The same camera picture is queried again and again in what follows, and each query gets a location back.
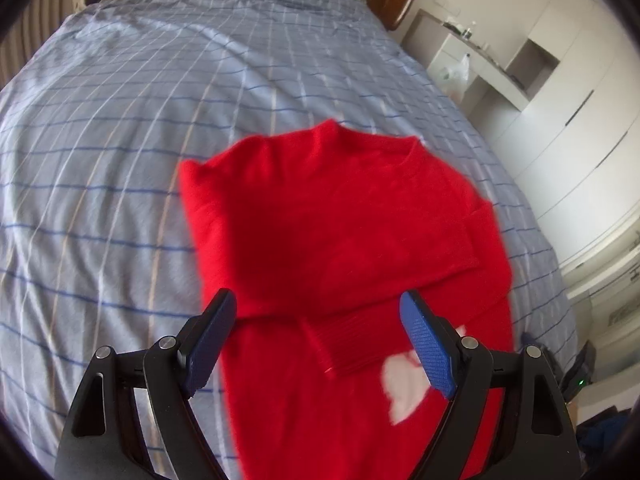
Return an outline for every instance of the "desk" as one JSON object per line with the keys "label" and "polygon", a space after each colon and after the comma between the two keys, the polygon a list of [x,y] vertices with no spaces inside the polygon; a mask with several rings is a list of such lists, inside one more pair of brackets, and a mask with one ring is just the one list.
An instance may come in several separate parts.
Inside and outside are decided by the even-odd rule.
{"label": "desk", "polygon": [[529,105],[529,97],[493,59],[475,44],[444,27],[441,20],[423,9],[418,10],[402,47],[427,69],[431,78],[435,78],[444,67],[456,65],[469,54],[469,86],[479,77],[519,111]]}

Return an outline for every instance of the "blue stripe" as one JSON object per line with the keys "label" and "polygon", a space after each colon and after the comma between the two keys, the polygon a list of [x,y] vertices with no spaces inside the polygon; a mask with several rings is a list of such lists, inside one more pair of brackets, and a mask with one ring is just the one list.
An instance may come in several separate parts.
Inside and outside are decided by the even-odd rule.
{"label": "blue stripe", "polygon": [[14,378],[11,377],[11,375],[9,375],[5,370],[2,370],[0,368],[0,373],[3,374],[7,379],[9,379],[9,382],[11,384],[13,384],[16,388],[18,388],[22,393],[24,393],[27,397],[29,397],[31,400],[33,400],[37,405],[43,407],[45,410],[47,410],[48,412],[54,413],[55,415],[59,415],[62,418],[66,418],[66,413],[62,413],[59,412],[58,410],[55,410],[53,408],[51,408],[48,404],[46,404],[45,402],[43,402],[42,400],[40,400],[38,397],[36,397],[33,394],[30,394],[27,390],[25,390],[22,385],[16,381]]}
{"label": "blue stripe", "polygon": [[6,182],[0,184],[0,188],[3,187],[22,187],[27,189],[79,189],[79,190],[103,190],[111,193],[140,193],[140,194],[158,194],[163,196],[180,196],[177,191],[167,191],[164,189],[137,189],[137,188],[123,188],[115,186],[82,186],[80,184],[27,184],[26,182]]}
{"label": "blue stripe", "polygon": [[[288,79],[271,79],[270,81],[271,82],[288,81]],[[142,84],[142,83],[143,82],[130,81],[127,84]],[[200,82],[200,81],[184,81],[184,80],[183,81],[180,81],[180,80],[178,80],[178,81],[165,81],[165,83],[167,83],[167,84],[183,83],[183,84],[201,84],[201,85],[205,84],[204,82]],[[106,86],[106,85],[114,85],[114,84],[118,84],[118,83],[117,82],[115,82],[115,83],[105,82],[103,84],[83,84],[83,85],[81,85],[81,87],[84,89],[84,88],[94,88],[94,87],[100,87],[100,86]],[[216,88],[231,88],[231,89],[237,90],[238,89],[238,85],[217,84]],[[255,86],[251,86],[251,87],[245,88],[244,91],[251,91],[251,90],[255,90],[257,88],[273,88],[273,85],[272,84],[255,85]],[[53,91],[57,92],[57,91],[60,91],[60,90],[75,90],[75,88],[74,87],[68,87],[68,86],[60,86],[60,87],[49,87],[46,90],[50,91],[50,92],[53,92]],[[145,95],[145,96],[142,96],[142,97],[143,98],[153,98],[155,96]],[[13,101],[12,106],[13,107],[17,107],[17,105],[19,105],[21,103],[24,103],[24,102],[28,102],[30,99],[33,99],[33,95],[31,95],[31,94],[27,98]],[[71,102],[88,103],[88,102],[92,102],[92,101],[106,102],[106,101],[111,101],[111,100],[116,100],[117,101],[117,100],[132,100],[132,99],[134,99],[134,98],[130,97],[130,96],[110,96],[108,98],[91,98],[91,99],[84,99],[84,100],[62,101],[62,102],[56,103],[56,104],[57,105],[65,105],[65,104],[69,104]],[[31,107],[45,107],[45,106],[48,106],[48,104],[44,105],[44,104],[40,104],[40,103],[28,102],[28,104],[25,107],[20,108],[20,109],[16,110],[15,112],[11,113],[11,114],[8,114],[7,117],[13,117],[13,116],[18,115],[20,113],[23,113],[23,112],[27,111],[28,109],[30,109]]]}
{"label": "blue stripe", "polygon": [[[196,391],[196,393],[200,393],[200,394],[212,394],[213,393],[213,388],[201,388],[199,390]],[[224,388],[218,388],[218,393],[219,394],[223,394],[225,393],[225,389]]]}
{"label": "blue stripe", "polygon": [[453,152],[450,152],[451,155],[455,156],[456,158],[464,158],[465,160],[472,160],[474,162],[477,162],[478,164],[480,164],[481,166],[487,166],[487,167],[502,167],[502,164],[500,162],[485,162],[484,160],[480,160],[478,157],[476,156],[467,156],[467,155],[458,155],[455,154]]}
{"label": "blue stripe", "polygon": [[489,182],[489,183],[493,184],[494,186],[511,186],[511,187],[516,187],[516,185],[515,185],[514,183],[512,183],[512,182],[494,182],[494,181],[493,181],[492,179],[490,179],[490,178],[481,178],[481,179],[476,179],[476,178],[473,178],[473,177],[472,177],[472,179],[473,179],[473,181],[474,181],[476,184],[482,184],[483,182]]}
{"label": "blue stripe", "polygon": [[[273,6],[273,3],[270,1],[264,1],[264,2],[259,2],[257,5],[255,5],[254,7],[256,10],[258,11],[266,11],[268,12],[270,15],[276,16],[276,15],[280,15],[282,18],[285,17],[286,14],[290,14],[290,9],[289,10],[279,10],[277,7]],[[227,6],[227,5],[223,5],[221,7],[211,7],[209,9],[209,15],[211,16],[215,16],[215,15],[227,15],[228,13],[232,12],[233,10],[236,10],[235,6]],[[184,16],[184,17],[189,17],[191,19],[193,19],[193,13],[192,12],[162,12],[161,10],[155,9],[154,10],[154,15],[155,17],[158,18],[162,18],[163,16],[166,17],[166,24],[165,27],[169,26],[169,27],[179,27],[178,32],[182,33],[182,32],[192,32],[193,29],[195,29],[196,27],[199,28],[198,32],[195,32],[193,30],[193,33],[190,36],[184,36],[185,40],[192,40],[194,37],[198,37],[202,31],[211,31],[211,32],[215,32],[216,35],[219,34],[218,31],[216,31],[215,27],[218,26],[217,23],[212,22],[212,23],[201,23],[198,21],[195,22],[191,22],[189,25],[185,25],[184,22],[180,21],[180,17]],[[329,25],[325,25],[323,24],[316,24],[316,23],[311,23],[311,21],[309,21],[308,23],[305,24],[300,24],[300,27],[304,27],[307,30],[309,30],[310,28],[319,28],[319,29],[323,29],[323,30],[330,30],[331,32],[335,32],[335,22],[333,20],[329,21]],[[78,30],[75,31],[75,38],[77,39],[82,39],[85,36],[95,36],[98,32],[100,32],[101,30],[105,29],[105,28],[111,28],[113,27],[113,23],[107,23],[106,25],[102,25],[100,27],[92,27],[91,25],[87,25],[84,28],[82,28],[82,30]],[[162,27],[158,28],[158,33],[159,34],[163,34],[165,32],[165,30],[162,30]],[[124,40],[126,40],[126,36],[124,36],[123,40],[120,40],[120,46],[119,46],[119,50],[125,50],[127,47],[124,46]],[[156,38],[153,38],[151,35],[149,35],[149,41],[155,41]],[[57,42],[60,41],[60,38],[54,38],[50,43],[51,44],[56,44]],[[131,40],[129,40],[132,42],[132,45],[137,43],[139,41],[139,38],[132,38]],[[225,46],[227,44],[233,43],[235,42],[235,40],[230,40],[228,41]]]}
{"label": "blue stripe", "polygon": [[[320,75],[320,74],[324,74],[324,72],[317,72],[317,73],[315,73],[315,74],[305,74],[305,75],[306,75],[306,76],[313,76],[313,75]],[[247,87],[247,88],[245,88],[244,90],[245,90],[245,91],[250,91],[250,90],[254,90],[254,89],[256,89],[256,88],[271,88],[271,89],[273,89],[273,88],[274,88],[274,87],[273,87],[273,83],[277,83],[277,82],[281,82],[281,81],[291,82],[291,81],[292,81],[292,79],[291,79],[290,77],[283,77],[283,78],[272,78],[272,79],[269,79],[269,81],[271,82],[271,84],[261,84],[261,85],[256,85],[256,86],[253,86],[253,87]],[[84,83],[84,84],[82,84],[82,88],[83,88],[83,89],[89,89],[89,88],[104,88],[104,87],[107,87],[107,86],[114,86],[114,85],[121,85],[121,84],[122,84],[122,83],[120,83],[120,82],[112,82],[112,83],[109,83],[109,82],[101,82],[101,83]],[[162,85],[163,87],[164,87],[165,85],[172,85],[172,84],[181,84],[181,85],[197,84],[197,85],[203,85],[203,86],[205,86],[205,85],[206,85],[206,82],[205,82],[205,81],[187,81],[187,80],[185,80],[185,79],[178,79],[177,81],[152,80],[152,81],[129,81],[129,82],[127,82],[127,85],[128,85],[128,86],[132,86],[132,85],[149,85],[149,84],[151,84],[151,85]],[[382,90],[388,90],[388,91],[391,91],[391,92],[400,92],[401,90],[404,90],[405,92],[415,92],[415,91],[416,91],[416,89],[415,89],[415,88],[404,88],[404,87],[400,87],[400,88],[391,88],[391,87],[385,87],[385,86],[382,86],[382,85],[380,85],[380,84],[377,84],[377,85],[378,85],[378,87],[379,87],[380,89],[382,89]],[[220,87],[220,88],[234,88],[234,89],[237,89],[237,88],[238,88],[238,85],[216,85],[216,86],[217,86],[217,87]],[[315,84],[315,83],[313,83],[313,82],[305,82],[305,86],[310,86],[310,87],[312,87],[312,86],[318,86],[318,87],[320,87],[320,88],[326,88],[326,89],[328,89],[329,91],[331,91],[331,90],[340,90],[340,91],[344,91],[344,92],[350,92],[350,91],[351,91],[351,89],[349,89],[349,88],[344,88],[344,87],[342,87],[342,86],[329,86],[329,85],[324,85],[323,83],[320,83],[320,82],[319,82],[319,83],[316,83],[316,84]],[[59,91],[59,90],[69,90],[69,89],[71,89],[71,88],[69,88],[68,86],[50,86],[50,87],[48,87],[48,88],[47,88],[47,91],[50,91],[50,92],[54,92],[54,91],[56,91],[56,92],[57,92],[57,91]],[[25,90],[24,92],[21,92],[21,93],[27,93],[29,90],[30,90],[30,89]],[[27,102],[27,101],[29,101],[29,99],[31,99],[31,98],[33,98],[33,96],[31,96],[31,95],[30,95],[29,97],[24,98],[24,99],[22,99],[22,100],[15,100],[15,101],[14,101],[14,105],[19,105],[19,104],[21,104],[21,103],[23,103],[23,102]],[[335,99],[332,99],[332,100],[334,100],[334,101],[340,101],[340,98],[335,98]],[[447,120],[447,119],[448,119],[448,117],[447,117],[447,116],[440,115],[440,114],[436,114],[436,113],[434,113],[434,112],[430,112],[430,111],[428,111],[428,110],[422,110],[422,111],[423,111],[424,113],[428,113],[428,114],[434,115],[434,116],[436,116],[436,117],[440,117],[440,118],[442,118],[442,119],[444,119],[444,120]],[[447,111],[451,111],[451,112],[453,112],[453,111],[455,111],[455,110],[452,108],[451,110],[443,110],[443,111],[446,111],[446,112],[447,112]]]}
{"label": "blue stripe", "polygon": [[551,251],[553,251],[553,248],[549,247],[549,248],[546,248],[546,249],[542,249],[541,251],[535,251],[535,252],[532,252],[532,253],[514,254],[513,256],[509,256],[509,259],[513,260],[514,258],[519,258],[521,256],[536,256],[536,254],[550,253]]}
{"label": "blue stripe", "polygon": [[86,368],[89,365],[89,363],[83,363],[83,362],[80,362],[80,361],[76,361],[75,359],[71,359],[69,357],[63,356],[62,354],[58,354],[58,353],[54,352],[47,345],[45,345],[45,344],[43,344],[43,343],[41,343],[39,341],[36,341],[35,339],[32,339],[32,338],[24,335],[22,332],[16,330],[12,326],[9,326],[9,325],[7,325],[6,323],[4,323],[2,321],[0,321],[0,326],[2,328],[4,328],[5,330],[8,330],[9,332],[17,335],[21,339],[24,339],[25,341],[27,341],[27,342],[29,342],[29,343],[31,343],[33,345],[39,346],[40,348],[42,348],[44,351],[46,351],[48,354],[50,354],[53,357],[57,357],[58,359],[61,359],[61,360],[65,361],[65,362],[67,362],[67,363],[71,363],[73,365],[80,366],[82,368]]}
{"label": "blue stripe", "polygon": [[574,327],[574,329],[573,329],[573,330],[571,330],[571,333],[570,333],[570,334],[567,336],[567,338],[564,340],[564,343],[562,343],[562,344],[560,345],[560,348],[558,348],[558,350],[556,350],[556,351],[554,352],[554,355],[558,355],[558,354],[562,351],[562,349],[564,348],[564,346],[565,346],[565,345],[566,345],[566,344],[571,340],[571,338],[574,336],[574,334],[575,334],[575,332],[576,332],[576,331],[577,331],[577,327]]}
{"label": "blue stripe", "polygon": [[[223,57],[221,59],[206,59],[203,58],[200,60],[200,63],[205,64],[207,66],[211,66],[213,63],[220,63],[223,62],[226,59],[232,59],[235,58],[236,56],[226,56]],[[136,59],[133,62],[135,63],[146,63],[149,60],[144,60],[144,59]],[[156,57],[154,59],[155,62],[161,64],[163,62],[174,62],[174,63],[180,63],[180,62],[190,62],[190,61],[196,61],[195,59],[180,59],[180,58],[174,58],[173,60],[171,60],[170,58],[168,59],[161,59],[159,57]],[[127,61],[123,61],[122,66],[126,65],[128,62]],[[252,68],[268,68],[265,66],[255,66]],[[247,68],[241,68],[240,70],[235,70],[234,72],[218,72],[218,75],[233,75],[233,74],[238,74],[241,72],[244,72],[245,70],[247,70]],[[93,76],[99,76],[99,75],[113,75],[114,72],[117,72],[118,75],[125,75],[125,74],[137,74],[137,73],[143,73],[143,72],[153,72],[153,73],[157,73],[158,72],[158,67],[154,66],[151,68],[140,68],[140,69],[133,69],[133,70],[122,70],[121,68],[116,68],[113,67],[112,70],[109,70],[107,72],[82,72],[82,73],[78,73],[78,74],[73,74],[73,73],[62,73],[56,76],[57,80],[61,80],[62,78],[81,78],[81,77],[93,77]],[[185,69],[184,68],[180,68],[180,67],[176,67],[176,68],[171,68],[170,66],[163,66],[162,67],[162,72],[180,72],[180,73],[184,73]],[[197,73],[197,74],[203,74],[203,75],[208,75],[208,76],[212,76],[214,74],[216,74],[215,70],[203,70],[201,68],[198,68],[198,65],[196,64],[194,67],[191,68],[190,73]]]}
{"label": "blue stripe", "polygon": [[527,228],[518,228],[518,227],[510,227],[508,229],[505,229],[504,231],[500,231],[501,234],[506,234],[506,233],[510,233],[512,231],[515,231],[517,233],[524,233],[526,231],[538,231],[540,232],[540,229],[537,227],[527,227]]}
{"label": "blue stripe", "polygon": [[551,272],[549,272],[548,274],[543,274],[542,276],[538,276],[536,278],[532,278],[530,280],[527,281],[527,283],[523,283],[521,285],[515,285],[511,287],[511,290],[518,290],[519,288],[522,288],[523,286],[527,286],[533,282],[536,282],[537,280],[542,280],[543,278],[548,278],[549,276],[553,275],[553,273],[555,273],[558,270],[558,268],[556,267],[555,269],[553,269]]}
{"label": "blue stripe", "polygon": [[174,152],[172,150],[160,150],[158,148],[124,148],[123,146],[76,146],[75,148],[55,148],[52,150],[7,150],[6,152],[0,152],[0,156],[8,155],[10,153],[19,153],[20,155],[49,155],[51,153],[65,153],[65,152],[124,152],[124,153],[158,153],[159,155],[178,156],[181,158],[195,158],[197,160],[207,160],[210,156],[199,155],[194,153],[181,153]]}
{"label": "blue stripe", "polygon": [[99,236],[91,236],[91,235],[80,235],[77,233],[73,233],[70,231],[55,231],[51,229],[46,229],[43,227],[37,227],[29,224],[0,224],[0,230],[2,229],[27,229],[29,231],[40,232],[49,236],[68,236],[69,238],[74,238],[76,240],[88,240],[91,242],[100,242],[103,244],[113,244],[120,245],[124,247],[130,247],[132,249],[151,249],[153,251],[169,251],[169,252],[177,252],[177,253],[193,253],[195,249],[189,246],[166,246],[166,245],[155,245],[155,244],[142,244],[139,242],[131,242],[129,240],[118,240],[116,238],[112,238],[109,240],[108,238],[103,238]]}
{"label": "blue stripe", "polygon": [[556,326],[558,326],[560,323],[562,323],[564,321],[564,318],[567,317],[569,315],[569,312],[571,311],[571,307],[569,307],[566,312],[564,314],[562,314],[562,317],[555,323],[553,323],[553,325],[551,325],[549,328],[547,328],[542,334],[536,336],[536,339],[540,339],[541,337],[545,336],[546,334],[548,334],[551,330],[553,330]]}
{"label": "blue stripe", "polygon": [[213,123],[203,123],[200,121],[181,121],[178,119],[170,119],[168,117],[160,117],[160,118],[148,118],[148,117],[84,117],[84,118],[78,118],[78,119],[65,119],[63,121],[53,121],[53,122],[49,122],[49,123],[41,123],[41,124],[29,124],[29,123],[22,123],[22,124],[14,124],[12,126],[9,126],[7,128],[5,128],[4,130],[0,130],[0,134],[4,134],[7,133],[11,130],[13,130],[14,128],[50,128],[52,126],[63,126],[65,124],[73,124],[73,123],[89,123],[89,122],[97,122],[97,121],[130,121],[130,122],[135,122],[135,123],[166,123],[166,124],[173,124],[176,126],[202,126],[205,128],[214,128],[216,130],[231,130],[233,129],[233,125],[232,124],[227,124],[225,126],[219,126],[217,124],[213,124]]}
{"label": "blue stripe", "polygon": [[524,204],[503,204],[502,202],[494,202],[494,205],[497,206],[501,206],[501,207],[513,207],[513,208],[517,208],[517,209],[526,209],[529,210],[530,207]]}
{"label": "blue stripe", "polygon": [[[245,35],[239,34],[239,37],[248,38],[248,35],[245,36]],[[162,53],[162,54],[164,54],[164,53],[175,53],[175,52],[180,52],[180,54],[182,55],[182,56],[180,56],[178,58],[174,58],[173,60],[175,62],[193,62],[193,61],[196,61],[196,59],[187,59],[184,56],[186,56],[186,54],[202,54],[203,52],[205,52],[206,54],[213,54],[214,52],[217,52],[219,50],[224,50],[225,47],[226,47],[226,45],[217,46],[216,48],[214,48],[212,50],[208,50],[206,47],[205,48],[202,48],[202,47],[200,47],[200,48],[197,48],[197,47],[196,48],[185,48],[183,46],[183,47],[178,47],[178,48],[171,48],[171,47],[157,47],[157,48],[155,48],[155,47],[150,46],[150,47],[146,48],[144,51],[141,52],[141,54],[142,53],[144,53],[144,54],[152,54],[147,59],[142,59],[142,58],[140,58],[140,59],[131,59],[130,57],[126,58],[125,54],[118,53],[118,54],[115,54],[114,56],[100,56],[100,58],[99,58],[100,60],[106,60],[105,62],[102,62],[102,63],[93,63],[93,64],[78,63],[78,64],[73,65],[71,68],[72,69],[75,69],[75,68],[96,68],[96,67],[101,67],[101,66],[111,66],[111,67],[113,67],[114,64],[119,64],[121,66],[124,66],[127,63],[146,63],[146,62],[150,62],[150,61],[165,62],[165,61],[171,61],[172,60],[172,56],[169,56],[167,58],[161,58],[161,57],[155,56],[155,54],[159,54],[159,53]],[[67,50],[66,53],[68,55],[68,54],[72,54],[73,52],[78,52],[78,51],[84,51],[84,46],[82,48],[76,49],[75,51],[68,51]],[[306,57],[306,58],[316,59],[318,57],[318,56],[316,56],[316,54],[308,54],[306,52],[295,52],[294,55],[296,57],[298,57],[298,58]],[[210,65],[212,62],[213,63],[219,63],[219,62],[222,62],[222,61],[227,60],[227,59],[235,59],[235,58],[237,58],[236,54],[232,54],[231,56],[226,56],[226,57],[220,57],[219,59],[211,59],[211,60],[209,60],[209,59],[204,58],[202,60],[202,63]],[[369,63],[367,63],[365,61],[357,61],[357,60],[349,60],[347,62],[347,64],[349,66],[351,66],[351,65],[369,66]],[[251,68],[268,68],[268,67],[269,66],[266,66],[266,67],[265,66],[252,66]],[[291,68],[291,65],[273,65],[273,68]],[[163,70],[179,70],[181,72],[184,72],[184,69],[180,69],[180,68],[163,68]],[[117,68],[114,68],[114,70],[112,70],[110,72],[99,72],[99,73],[86,73],[86,72],[83,72],[83,73],[79,73],[79,74],[68,74],[68,73],[65,73],[65,74],[63,74],[63,76],[78,76],[78,77],[81,77],[81,76],[84,76],[84,75],[98,75],[98,74],[99,75],[110,75],[114,71],[117,71],[118,73],[128,73],[128,72],[121,72]],[[140,70],[140,72],[152,72],[152,71],[157,72],[158,69],[157,68],[143,68],[142,70]],[[27,68],[26,70],[21,70],[20,74],[24,76],[25,74],[29,74],[31,72],[37,73],[37,75],[40,76],[40,77],[42,77],[42,76],[46,77],[46,76],[49,75],[49,73],[43,74],[42,67],[39,67],[39,66],[37,66],[35,68],[34,67],[30,67],[30,68]],[[55,75],[57,77],[58,76],[58,72],[60,72],[60,67],[56,66],[56,67],[52,67],[52,70],[51,70],[50,73],[51,73],[51,75]]]}
{"label": "blue stripe", "polygon": [[549,301],[545,301],[545,303],[540,304],[538,306],[535,306],[534,308],[532,308],[529,312],[527,312],[524,316],[522,316],[520,319],[517,319],[516,321],[513,322],[513,324],[516,324],[518,322],[521,322],[523,319],[531,316],[531,314],[533,314],[535,311],[537,311],[539,308],[542,308],[544,306],[547,306],[549,303],[551,303],[552,301],[557,300],[560,296],[562,296],[564,294],[564,288],[558,292],[554,297],[552,297]]}
{"label": "blue stripe", "polygon": [[[84,301],[86,303],[91,303],[91,304],[95,304],[95,305],[98,304],[98,300],[96,300],[95,298],[90,298],[89,296],[83,296],[81,294],[75,294],[73,292],[67,292],[66,290],[56,290],[55,288],[52,288],[50,286],[46,286],[46,285],[44,285],[42,283],[36,282],[35,280],[31,280],[29,278],[25,278],[24,276],[16,274],[15,272],[11,272],[8,269],[3,269],[3,268],[0,267],[0,272],[4,272],[7,276],[10,276],[11,278],[13,278],[15,280],[19,280],[19,281],[24,282],[24,283],[29,283],[30,285],[36,286],[37,288],[40,288],[41,290],[44,290],[46,292],[51,292],[53,294],[58,294],[60,296],[66,297],[66,298],[73,298],[74,300]],[[110,301],[103,301],[100,304],[102,306],[106,306],[108,308],[117,308],[117,309],[120,309],[120,310],[127,310],[128,312],[135,312],[137,314],[144,314],[145,316],[177,317],[179,319],[189,319],[192,316],[192,314],[181,314],[181,313],[178,313],[178,312],[168,312],[168,311],[165,311],[165,310],[149,310],[147,308],[139,308],[139,307],[132,306],[132,305],[125,305],[125,304],[121,304],[121,303],[111,303]]]}
{"label": "blue stripe", "polygon": [[[268,86],[270,87],[271,85],[260,85],[258,87],[252,87],[252,88],[247,88],[246,90],[251,90],[254,88],[259,88],[259,87],[264,87],[264,86]],[[358,95],[358,97],[360,98],[365,98],[365,97],[369,97],[369,96],[373,96],[373,95]],[[326,99],[329,101],[340,101],[341,103],[348,103],[354,106],[358,106],[359,103],[358,102],[354,102],[345,98],[333,98],[324,94],[308,94],[306,96],[287,96],[293,99],[300,99],[300,98],[322,98],[322,99]],[[232,100],[228,100],[228,99],[207,99],[207,98],[203,98],[203,99],[198,99],[198,98],[193,98],[190,96],[178,96],[178,97],[173,97],[173,96],[169,96],[169,97],[163,97],[163,96],[143,96],[141,98],[144,98],[146,100],[149,99],[169,99],[169,100],[190,100],[190,101],[194,101],[194,102],[206,102],[206,103],[212,103],[212,104],[237,104],[235,101]],[[132,100],[131,97],[126,97],[126,96],[111,96],[109,98],[91,98],[91,99],[86,99],[86,100],[71,100],[71,101],[66,101],[66,102],[61,102],[61,103],[55,103],[55,104],[51,104],[51,103],[47,103],[47,104],[40,104],[40,103],[33,103],[31,104],[31,107],[40,107],[40,108],[44,108],[44,107],[48,107],[48,106],[61,106],[61,105],[68,105],[68,104],[73,104],[73,103],[87,103],[87,102],[109,102],[109,101],[117,101],[117,100]],[[239,107],[241,108],[246,108],[249,110],[260,110],[260,111],[265,111],[265,112],[270,112],[270,111],[274,111],[272,110],[272,108],[266,108],[266,107],[257,107],[257,106],[251,106],[251,105],[245,105],[245,104],[237,104],[239,105]],[[18,112],[14,112],[14,114],[20,113],[23,110],[19,110]],[[297,113],[303,113],[306,114],[308,113],[308,110],[301,110],[299,108],[277,108],[275,111],[279,111],[279,112],[283,112],[283,111],[287,111],[287,112],[297,112]],[[393,119],[393,118],[398,118],[398,117],[402,117],[402,114],[395,114],[395,115],[384,115],[378,111],[376,111],[376,114],[384,117],[386,119]],[[431,119],[429,118],[421,118],[421,117],[415,117],[415,119],[417,120],[423,120],[423,121],[427,121],[427,122],[432,122]],[[18,127],[20,126],[20,124],[16,124],[12,127]],[[457,139],[457,138],[448,138],[448,137],[443,137],[443,136],[438,136],[436,135],[436,137],[440,137],[443,139],[446,139],[448,141],[457,141],[460,142],[461,144],[463,144],[466,148],[468,148],[470,145],[467,142],[462,141],[461,139]],[[479,149],[479,148],[484,148],[484,146],[481,145],[477,145],[477,146],[471,146],[472,149]]]}

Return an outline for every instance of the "blue plaid bed sheet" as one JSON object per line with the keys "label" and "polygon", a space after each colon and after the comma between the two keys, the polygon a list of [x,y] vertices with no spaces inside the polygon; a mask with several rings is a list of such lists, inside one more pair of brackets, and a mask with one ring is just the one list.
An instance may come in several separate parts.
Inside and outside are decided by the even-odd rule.
{"label": "blue plaid bed sheet", "polygon": [[[570,366],[575,320],[526,199],[364,4],[111,0],[69,17],[0,93],[0,409],[46,470],[95,349],[147,348],[199,311],[178,163],[327,118],[418,137],[492,200],[514,345],[527,331]],[[216,370],[191,402],[234,480],[224,395]]]}

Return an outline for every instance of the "red sweater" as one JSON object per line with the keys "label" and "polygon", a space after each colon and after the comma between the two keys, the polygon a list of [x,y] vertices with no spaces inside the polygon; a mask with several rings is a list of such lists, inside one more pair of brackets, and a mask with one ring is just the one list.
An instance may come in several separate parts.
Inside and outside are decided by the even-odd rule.
{"label": "red sweater", "polygon": [[512,346],[491,203],[418,139],[334,121],[184,162],[180,185],[203,304],[222,286],[238,298],[222,359],[247,480],[407,478],[445,401],[408,353],[399,295],[418,288],[453,326]]}

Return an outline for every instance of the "wardrobe handle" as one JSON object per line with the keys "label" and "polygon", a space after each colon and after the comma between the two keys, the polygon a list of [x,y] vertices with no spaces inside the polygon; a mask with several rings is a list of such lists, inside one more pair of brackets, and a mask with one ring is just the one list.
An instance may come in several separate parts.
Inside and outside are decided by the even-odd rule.
{"label": "wardrobe handle", "polygon": [[585,98],[584,98],[584,101],[582,101],[582,104],[581,104],[580,106],[578,106],[578,109],[574,112],[574,114],[573,114],[571,117],[569,117],[569,120],[564,124],[564,126],[565,126],[565,127],[567,127],[567,126],[569,125],[569,123],[570,123],[571,121],[573,121],[573,120],[574,120],[574,117],[578,114],[578,112],[579,112],[580,110],[582,110],[582,107],[583,107],[585,104],[587,104],[587,101],[588,101],[589,99],[591,99],[591,96],[593,95],[593,92],[594,92],[594,91],[595,91],[595,90],[591,90],[591,92],[589,92],[589,94],[587,95],[587,97],[585,97]]}
{"label": "wardrobe handle", "polygon": [[622,141],[625,139],[626,134],[628,134],[628,133],[629,133],[629,130],[627,130],[625,133],[623,133],[623,134],[622,134],[622,137],[620,137],[620,138],[618,139],[618,142],[616,142],[616,143],[615,143],[615,145],[613,146],[613,148],[611,148],[611,149],[609,150],[609,153],[607,153],[607,155],[605,155],[605,156],[604,156],[604,158],[603,158],[603,159],[598,163],[598,165],[594,168],[595,170],[597,170],[597,169],[600,167],[600,165],[601,165],[605,160],[607,160],[607,158],[609,157],[609,155],[611,155],[611,153],[613,153],[613,150],[615,150],[615,149],[620,145],[620,142],[622,142]]}

